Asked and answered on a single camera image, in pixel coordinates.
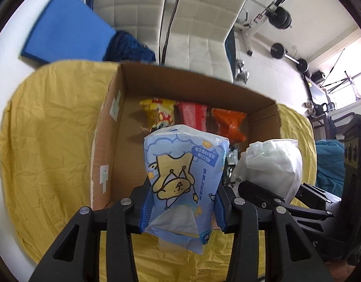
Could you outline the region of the black blue bench pad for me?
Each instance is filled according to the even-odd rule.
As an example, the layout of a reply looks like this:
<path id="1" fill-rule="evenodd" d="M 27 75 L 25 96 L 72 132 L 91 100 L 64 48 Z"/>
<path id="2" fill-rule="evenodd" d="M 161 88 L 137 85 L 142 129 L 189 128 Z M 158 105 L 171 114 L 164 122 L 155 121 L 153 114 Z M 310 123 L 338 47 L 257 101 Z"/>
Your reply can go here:
<path id="1" fill-rule="evenodd" d="M 228 58 L 228 61 L 230 63 L 231 72 L 233 78 L 235 78 L 236 75 L 236 45 L 235 45 L 235 34 L 234 34 L 234 28 L 232 28 L 226 38 L 226 41 L 224 43 L 226 55 Z"/>

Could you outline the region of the red snack packet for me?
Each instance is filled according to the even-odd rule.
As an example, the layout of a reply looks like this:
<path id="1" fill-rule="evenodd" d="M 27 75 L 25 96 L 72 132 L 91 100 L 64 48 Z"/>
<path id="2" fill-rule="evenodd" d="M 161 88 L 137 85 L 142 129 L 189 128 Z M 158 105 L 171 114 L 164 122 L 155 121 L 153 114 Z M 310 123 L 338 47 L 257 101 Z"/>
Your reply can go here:
<path id="1" fill-rule="evenodd" d="M 178 102 L 182 124 L 197 130 L 207 131 L 208 106 L 194 102 Z"/>

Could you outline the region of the chrome dumbbell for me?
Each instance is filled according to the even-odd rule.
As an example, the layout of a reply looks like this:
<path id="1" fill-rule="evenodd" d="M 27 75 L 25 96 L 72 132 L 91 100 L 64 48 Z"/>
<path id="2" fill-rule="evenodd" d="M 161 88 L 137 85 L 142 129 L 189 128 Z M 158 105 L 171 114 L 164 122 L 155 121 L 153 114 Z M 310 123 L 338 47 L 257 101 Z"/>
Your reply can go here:
<path id="1" fill-rule="evenodd" d="M 248 83 L 249 76 L 250 73 L 246 68 L 246 63 L 241 59 L 237 59 L 235 62 L 235 81 L 245 85 Z"/>

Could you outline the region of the white weight bench rack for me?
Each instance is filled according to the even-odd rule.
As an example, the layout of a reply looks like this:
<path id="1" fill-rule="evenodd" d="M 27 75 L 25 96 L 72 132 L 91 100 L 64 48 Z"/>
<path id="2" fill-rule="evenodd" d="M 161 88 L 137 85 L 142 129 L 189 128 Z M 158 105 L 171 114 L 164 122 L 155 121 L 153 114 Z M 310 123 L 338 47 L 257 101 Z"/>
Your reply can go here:
<path id="1" fill-rule="evenodd" d="M 257 5 L 259 5 L 259 6 L 263 7 L 263 8 L 265 7 L 263 4 L 261 4 L 257 0 L 248 0 L 248 1 L 252 1 L 252 2 L 256 3 Z M 243 25 L 245 23 L 246 24 L 249 23 L 250 20 L 249 20 L 249 12 L 247 10 L 245 10 L 244 8 L 243 8 L 243 10 L 246 12 L 245 20 L 241 21 L 240 19 L 236 19 L 233 27 L 235 29 L 239 30 L 240 33 L 242 34 L 242 41 L 243 41 L 243 45 L 244 45 L 244 48 L 246 50 L 246 53 L 247 53 L 248 56 L 252 56 L 253 52 L 252 52 L 252 48 L 251 48 L 251 45 L 250 45 L 250 41 L 256 35 L 256 33 L 261 29 L 262 25 L 265 22 L 269 22 L 269 20 L 268 19 L 261 19 L 261 20 L 259 20 L 258 24 L 254 23 L 252 28 L 244 27 Z"/>

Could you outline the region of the floor barbell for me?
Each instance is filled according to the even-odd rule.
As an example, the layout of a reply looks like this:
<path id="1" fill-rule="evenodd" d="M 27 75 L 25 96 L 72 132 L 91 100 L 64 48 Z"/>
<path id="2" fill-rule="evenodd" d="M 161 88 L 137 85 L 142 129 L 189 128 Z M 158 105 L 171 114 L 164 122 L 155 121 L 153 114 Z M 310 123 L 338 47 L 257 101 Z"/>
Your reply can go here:
<path id="1" fill-rule="evenodd" d="M 294 62 L 296 65 L 297 70 L 300 73 L 306 73 L 308 71 L 308 63 L 305 59 L 295 59 L 294 57 L 288 55 L 287 50 L 281 43 L 274 43 L 270 47 L 270 54 L 275 59 L 289 59 L 290 61 Z"/>

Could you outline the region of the light blue tissue pack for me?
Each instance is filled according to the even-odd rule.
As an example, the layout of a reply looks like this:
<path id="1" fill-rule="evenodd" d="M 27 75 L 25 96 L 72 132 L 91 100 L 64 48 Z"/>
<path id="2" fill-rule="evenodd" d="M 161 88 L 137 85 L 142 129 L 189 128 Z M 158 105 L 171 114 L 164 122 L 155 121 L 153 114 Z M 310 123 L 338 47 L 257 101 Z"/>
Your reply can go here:
<path id="1" fill-rule="evenodd" d="M 153 198 L 147 233 L 204 252 L 229 148 L 228 138 L 186 125 L 145 137 L 144 163 Z"/>

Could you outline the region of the white padded chair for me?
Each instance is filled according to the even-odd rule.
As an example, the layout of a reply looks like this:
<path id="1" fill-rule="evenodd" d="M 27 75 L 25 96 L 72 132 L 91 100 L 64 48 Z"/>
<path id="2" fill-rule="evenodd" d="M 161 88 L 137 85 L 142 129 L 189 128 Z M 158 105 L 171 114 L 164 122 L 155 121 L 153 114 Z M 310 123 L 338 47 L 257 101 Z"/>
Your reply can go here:
<path id="1" fill-rule="evenodd" d="M 160 40 L 166 0 L 91 0 L 93 11 L 115 30 L 130 33 L 161 62 Z"/>
<path id="2" fill-rule="evenodd" d="M 246 0 L 176 0 L 162 64 L 231 83 L 225 42 Z"/>

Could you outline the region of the dark wooden chair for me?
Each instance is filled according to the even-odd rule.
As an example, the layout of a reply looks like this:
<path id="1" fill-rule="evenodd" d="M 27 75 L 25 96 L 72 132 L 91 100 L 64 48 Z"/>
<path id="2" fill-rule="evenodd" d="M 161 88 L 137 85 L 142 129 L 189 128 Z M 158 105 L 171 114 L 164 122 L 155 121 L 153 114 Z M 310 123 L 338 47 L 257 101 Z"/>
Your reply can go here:
<path id="1" fill-rule="evenodd" d="M 341 117 L 332 117 L 327 113 L 310 119 L 316 141 L 322 139 L 336 139 L 343 141 L 342 134 L 344 127 L 353 119 L 356 114 L 354 112 L 347 113 Z"/>

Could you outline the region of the yellow tablecloth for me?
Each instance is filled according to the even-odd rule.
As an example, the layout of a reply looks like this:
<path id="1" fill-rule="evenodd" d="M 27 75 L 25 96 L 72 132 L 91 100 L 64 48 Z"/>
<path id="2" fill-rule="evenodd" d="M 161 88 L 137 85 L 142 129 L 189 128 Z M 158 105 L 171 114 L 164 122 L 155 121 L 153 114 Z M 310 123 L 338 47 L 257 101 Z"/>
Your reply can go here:
<path id="1" fill-rule="evenodd" d="M 283 104 L 198 73 L 141 63 L 63 60 L 40 67 L 16 89 L 0 129 L 5 203 L 18 241 L 34 262 L 83 206 L 102 209 L 142 185 L 146 114 L 139 103 L 165 98 L 246 114 L 246 149 L 291 138 L 314 184 L 310 122 Z"/>

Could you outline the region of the open cardboard box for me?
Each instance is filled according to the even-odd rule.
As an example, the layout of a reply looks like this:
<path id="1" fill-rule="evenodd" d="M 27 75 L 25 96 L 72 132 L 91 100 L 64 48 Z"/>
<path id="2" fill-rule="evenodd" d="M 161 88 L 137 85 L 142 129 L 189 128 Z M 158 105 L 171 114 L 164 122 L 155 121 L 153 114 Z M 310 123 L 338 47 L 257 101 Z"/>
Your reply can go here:
<path id="1" fill-rule="evenodd" d="M 256 141 L 280 137 L 274 100 L 202 74 L 144 63 L 121 63 L 109 83 L 98 117 L 91 154 L 91 207 L 128 197 L 146 178 L 144 137 L 152 130 L 183 122 L 165 101 L 240 111 L 245 150 Z"/>

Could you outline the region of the teal jacket on chair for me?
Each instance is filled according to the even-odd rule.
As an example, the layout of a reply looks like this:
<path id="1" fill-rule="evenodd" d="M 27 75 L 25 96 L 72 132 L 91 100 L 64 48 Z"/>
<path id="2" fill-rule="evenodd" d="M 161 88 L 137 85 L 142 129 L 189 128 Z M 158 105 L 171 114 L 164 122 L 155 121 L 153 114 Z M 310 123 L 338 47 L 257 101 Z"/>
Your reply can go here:
<path id="1" fill-rule="evenodd" d="M 316 186 L 342 197 L 345 179 L 344 145 L 336 139 L 315 142 L 317 152 Z"/>

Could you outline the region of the dark blue cloth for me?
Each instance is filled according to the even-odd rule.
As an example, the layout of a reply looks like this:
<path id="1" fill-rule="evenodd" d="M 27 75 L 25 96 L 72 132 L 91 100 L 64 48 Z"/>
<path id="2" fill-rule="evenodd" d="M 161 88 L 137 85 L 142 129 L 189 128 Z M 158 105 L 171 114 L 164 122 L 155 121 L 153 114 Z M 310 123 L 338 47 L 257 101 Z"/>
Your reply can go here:
<path id="1" fill-rule="evenodd" d="M 154 63 L 156 55 L 130 33 L 117 30 L 110 40 L 103 61 L 120 63 L 125 60 Z"/>

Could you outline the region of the white padded chair left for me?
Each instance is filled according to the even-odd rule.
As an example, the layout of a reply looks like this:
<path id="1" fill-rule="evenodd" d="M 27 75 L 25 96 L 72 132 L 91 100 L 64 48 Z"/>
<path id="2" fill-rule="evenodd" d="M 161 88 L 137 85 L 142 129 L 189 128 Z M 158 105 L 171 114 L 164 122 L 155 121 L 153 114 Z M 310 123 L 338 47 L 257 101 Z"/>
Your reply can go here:
<path id="1" fill-rule="evenodd" d="M 160 40 L 166 0 L 91 0 L 93 11 L 115 30 L 130 33 L 161 62 Z"/>

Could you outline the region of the black tripod stand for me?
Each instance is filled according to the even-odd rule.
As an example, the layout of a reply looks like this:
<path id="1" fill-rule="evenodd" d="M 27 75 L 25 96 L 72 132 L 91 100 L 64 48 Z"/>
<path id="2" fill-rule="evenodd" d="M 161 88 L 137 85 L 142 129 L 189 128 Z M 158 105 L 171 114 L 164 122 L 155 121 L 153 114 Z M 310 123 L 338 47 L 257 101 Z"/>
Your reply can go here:
<path id="1" fill-rule="evenodd" d="M 338 108 L 361 99 L 361 48 L 344 48 L 331 62 L 323 63 L 322 86 Z"/>

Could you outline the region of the black snack packet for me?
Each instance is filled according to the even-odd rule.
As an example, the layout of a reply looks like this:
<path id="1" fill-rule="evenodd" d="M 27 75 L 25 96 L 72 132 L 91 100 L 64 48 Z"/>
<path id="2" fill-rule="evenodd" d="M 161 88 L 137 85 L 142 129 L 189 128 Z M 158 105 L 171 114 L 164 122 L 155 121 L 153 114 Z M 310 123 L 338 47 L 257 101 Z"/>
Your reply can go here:
<path id="1" fill-rule="evenodd" d="M 240 159 L 240 147 L 239 145 L 231 145 L 224 164 L 223 171 L 223 184 L 229 185 L 235 181 L 231 181 L 231 175 Z"/>

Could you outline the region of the barbell on rack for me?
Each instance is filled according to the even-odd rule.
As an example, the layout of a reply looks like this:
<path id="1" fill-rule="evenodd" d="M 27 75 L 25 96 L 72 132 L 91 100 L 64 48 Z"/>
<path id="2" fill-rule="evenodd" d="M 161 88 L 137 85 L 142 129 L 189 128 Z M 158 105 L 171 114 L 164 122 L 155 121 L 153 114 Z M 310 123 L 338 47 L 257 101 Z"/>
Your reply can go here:
<path id="1" fill-rule="evenodd" d="M 277 29 L 287 29 L 291 26 L 292 18 L 290 13 L 281 6 L 286 0 L 273 0 L 264 10 L 256 15 L 249 23 L 244 24 L 244 27 L 252 28 L 253 25 L 259 23 L 261 19 L 268 19 L 269 23 Z"/>

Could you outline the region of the yellow panda snack packet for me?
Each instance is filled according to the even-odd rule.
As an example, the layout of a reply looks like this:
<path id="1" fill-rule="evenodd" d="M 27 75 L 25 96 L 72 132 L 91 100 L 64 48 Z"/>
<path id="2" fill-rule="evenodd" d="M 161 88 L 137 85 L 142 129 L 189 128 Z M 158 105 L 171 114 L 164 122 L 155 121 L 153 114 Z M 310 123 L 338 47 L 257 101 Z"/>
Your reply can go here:
<path id="1" fill-rule="evenodd" d="M 175 124 L 175 105 L 177 103 L 169 99 L 146 99 L 139 103 L 147 117 L 147 127 L 140 129 L 150 134 L 158 129 L 169 127 Z"/>

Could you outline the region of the orange snack packet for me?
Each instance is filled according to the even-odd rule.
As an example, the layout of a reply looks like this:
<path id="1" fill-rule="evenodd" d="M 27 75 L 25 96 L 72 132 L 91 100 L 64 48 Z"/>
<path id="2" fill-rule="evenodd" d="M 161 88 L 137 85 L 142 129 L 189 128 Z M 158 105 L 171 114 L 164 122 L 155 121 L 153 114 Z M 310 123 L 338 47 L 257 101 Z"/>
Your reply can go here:
<path id="1" fill-rule="evenodd" d="M 231 144 L 243 143 L 246 140 L 246 136 L 240 130 L 246 113 L 222 108 L 213 108 L 211 113 L 217 124 L 218 135 L 228 138 Z"/>

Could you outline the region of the white padded chair right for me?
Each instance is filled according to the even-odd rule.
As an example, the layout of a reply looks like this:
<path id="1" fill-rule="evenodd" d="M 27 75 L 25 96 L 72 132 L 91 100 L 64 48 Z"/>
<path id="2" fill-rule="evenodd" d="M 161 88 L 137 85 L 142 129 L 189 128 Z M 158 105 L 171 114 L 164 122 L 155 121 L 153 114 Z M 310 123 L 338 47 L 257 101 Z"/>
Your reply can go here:
<path id="1" fill-rule="evenodd" d="M 246 0 L 176 0 L 162 64 L 231 83 L 225 42 Z"/>

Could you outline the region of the blue foam mat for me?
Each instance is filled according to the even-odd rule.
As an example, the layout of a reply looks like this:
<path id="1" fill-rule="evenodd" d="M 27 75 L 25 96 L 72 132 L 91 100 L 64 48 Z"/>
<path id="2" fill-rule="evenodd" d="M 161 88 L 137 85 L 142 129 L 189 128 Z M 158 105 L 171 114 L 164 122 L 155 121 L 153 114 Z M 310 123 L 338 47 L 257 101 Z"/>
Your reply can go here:
<path id="1" fill-rule="evenodd" d="M 102 61 L 115 30 L 82 0 L 50 0 L 31 29 L 21 55 L 41 64 Z"/>

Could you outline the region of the white pillow bag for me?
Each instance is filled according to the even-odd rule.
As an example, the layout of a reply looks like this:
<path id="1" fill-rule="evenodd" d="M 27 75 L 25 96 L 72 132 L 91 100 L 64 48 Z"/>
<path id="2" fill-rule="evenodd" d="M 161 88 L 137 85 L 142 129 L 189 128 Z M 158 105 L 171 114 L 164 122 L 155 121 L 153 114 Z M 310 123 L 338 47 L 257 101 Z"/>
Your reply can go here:
<path id="1" fill-rule="evenodd" d="M 233 191 L 249 181 L 291 202 L 301 185 L 303 160 L 295 139 L 270 139 L 251 143 L 235 166 Z"/>

